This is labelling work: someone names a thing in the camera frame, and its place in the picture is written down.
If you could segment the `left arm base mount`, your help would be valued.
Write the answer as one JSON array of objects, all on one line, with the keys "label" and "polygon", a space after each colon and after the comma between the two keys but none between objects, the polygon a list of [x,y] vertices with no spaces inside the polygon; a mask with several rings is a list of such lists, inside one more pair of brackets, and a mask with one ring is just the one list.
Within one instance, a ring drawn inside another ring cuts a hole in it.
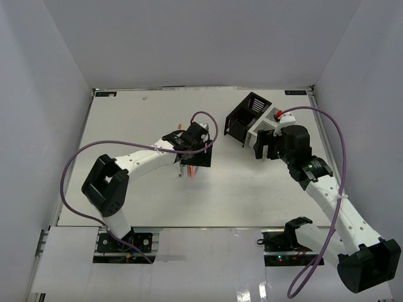
[{"label": "left arm base mount", "polygon": [[123,241],[113,238],[105,229],[100,229],[93,255],[94,264],[153,264],[158,247],[159,232],[153,229],[134,228]]}]

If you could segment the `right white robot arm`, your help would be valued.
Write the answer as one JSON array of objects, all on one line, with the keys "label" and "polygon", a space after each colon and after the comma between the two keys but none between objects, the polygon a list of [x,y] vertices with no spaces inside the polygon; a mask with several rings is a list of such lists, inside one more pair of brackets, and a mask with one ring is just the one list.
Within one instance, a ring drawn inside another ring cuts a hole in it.
[{"label": "right white robot arm", "polygon": [[324,262],[337,269],[342,283],[353,293],[360,293],[395,277],[401,248],[394,239],[386,240],[358,213],[346,195],[339,194],[333,171],[325,160],[313,155],[310,135],[300,125],[279,131],[260,130],[254,144],[255,156],[280,159],[290,176],[320,206],[334,225],[339,238],[327,235],[304,216],[285,225],[284,242],[293,251],[307,247],[319,254],[324,243]]}]

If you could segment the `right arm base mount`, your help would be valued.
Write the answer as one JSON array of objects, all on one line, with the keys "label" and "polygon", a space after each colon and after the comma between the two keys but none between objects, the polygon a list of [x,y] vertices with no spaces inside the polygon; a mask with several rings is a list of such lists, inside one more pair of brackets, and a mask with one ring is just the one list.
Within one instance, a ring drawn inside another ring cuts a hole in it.
[{"label": "right arm base mount", "polygon": [[256,243],[263,246],[265,267],[303,267],[317,257],[312,250],[297,242],[295,230],[312,224],[312,220],[301,216],[286,222],[280,231],[262,232]]}]

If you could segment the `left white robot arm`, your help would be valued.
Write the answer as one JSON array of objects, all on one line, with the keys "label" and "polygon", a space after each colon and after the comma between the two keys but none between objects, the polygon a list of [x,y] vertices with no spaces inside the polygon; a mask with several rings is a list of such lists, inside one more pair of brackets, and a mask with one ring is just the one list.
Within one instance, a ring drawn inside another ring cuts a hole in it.
[{"label": "left white robot arm", "polygon": [[197,154],[177,154],[177,151],[196,151],[211,142],[208,124],[192,122],[187,130],[176,130],[163,136],[150,150],[139,150],[116,158],[104,154],[97,158],[81,191],[112,232],[113,246],[126,251],[133,244],[132,227],[122,210],[129,183],[160,167],[178,162],[210,167],[212,148]]}]

